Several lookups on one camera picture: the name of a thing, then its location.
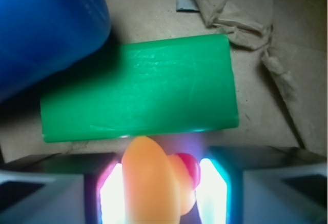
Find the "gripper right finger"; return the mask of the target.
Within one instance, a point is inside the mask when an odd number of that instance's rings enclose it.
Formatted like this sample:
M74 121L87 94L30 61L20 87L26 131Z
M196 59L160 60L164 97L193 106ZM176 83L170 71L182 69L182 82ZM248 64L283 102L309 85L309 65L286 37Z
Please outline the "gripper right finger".
M297 147L208 148L202 223L327 223L327 159Z

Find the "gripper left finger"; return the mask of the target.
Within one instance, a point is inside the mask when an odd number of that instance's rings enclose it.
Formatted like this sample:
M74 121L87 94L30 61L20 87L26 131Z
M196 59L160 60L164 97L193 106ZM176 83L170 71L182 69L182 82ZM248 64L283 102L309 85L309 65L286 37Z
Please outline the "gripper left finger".
M122 223L113 153L30 155L1 165L1 223Z

